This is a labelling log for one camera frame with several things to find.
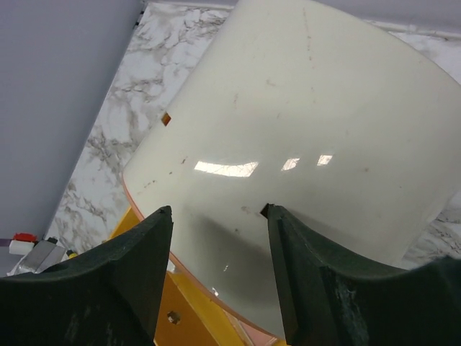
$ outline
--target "gray wall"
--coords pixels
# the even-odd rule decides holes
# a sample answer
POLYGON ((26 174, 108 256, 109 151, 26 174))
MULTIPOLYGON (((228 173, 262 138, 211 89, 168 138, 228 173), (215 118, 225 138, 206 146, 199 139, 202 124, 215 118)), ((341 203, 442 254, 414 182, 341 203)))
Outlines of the gray wall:
MULTIPOLYGON (((461 33, 461 0, 317 0, 363 19, 461 33)), ((158 0, 235 5, 237 0, 158 0)))
POLYGON ((47 231, 142 8, 0 1, 0 238, 47 231))

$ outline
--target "marble tile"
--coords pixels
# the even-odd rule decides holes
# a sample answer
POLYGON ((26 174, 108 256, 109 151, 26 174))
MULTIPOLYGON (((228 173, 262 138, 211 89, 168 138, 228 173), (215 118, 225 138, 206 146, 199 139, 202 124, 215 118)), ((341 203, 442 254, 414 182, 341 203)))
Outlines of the marble tile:
MULTIPOLYGON (((195 67, 228 16, 224 9, 148 5, 97 117, 49 230, 83 252, 105 240, 128 201, 120 176, 152 124, 195 67)), ((461 82, 461 42, 393 33, 461 82)), ((461 195, 403 258, 412 268, 436 257, 461 257, 461 195)))

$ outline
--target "wall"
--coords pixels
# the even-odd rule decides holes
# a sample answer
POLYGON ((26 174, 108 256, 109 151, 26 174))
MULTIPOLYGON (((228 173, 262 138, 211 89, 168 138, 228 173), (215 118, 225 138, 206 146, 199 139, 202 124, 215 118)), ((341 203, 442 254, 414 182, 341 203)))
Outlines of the wall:
MULTIPOLYGON (((158 0, 233 6, 238 0, 158 0)), ((461 33, 460 0, 317 0, 363 19, 461 33)))
POLYGON ((0 1, 0 238, 47 231, 142 8, 0 1))

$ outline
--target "yellow object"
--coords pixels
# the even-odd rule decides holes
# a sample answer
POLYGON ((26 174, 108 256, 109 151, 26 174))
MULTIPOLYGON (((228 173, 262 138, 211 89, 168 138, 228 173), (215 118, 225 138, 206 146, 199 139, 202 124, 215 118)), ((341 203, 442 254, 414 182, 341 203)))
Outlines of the yellow object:
MULTIPOLYGON (((110 239, 139 223, 131 208, 124 214, 110 239)), ((166 272, 158 313, 155 342, 158 346, 251 345, 240 326, 183 274, 166 272)))

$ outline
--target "red object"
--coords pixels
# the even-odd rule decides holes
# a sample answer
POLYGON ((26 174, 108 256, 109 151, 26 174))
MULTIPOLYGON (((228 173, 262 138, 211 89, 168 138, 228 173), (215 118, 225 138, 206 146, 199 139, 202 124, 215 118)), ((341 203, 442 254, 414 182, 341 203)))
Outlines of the red object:
POLYGON ((16 233, 13 237, 13 240, 28 241, 33 243, 34 241, 37 241, 37 237, 30 233, 16 233))

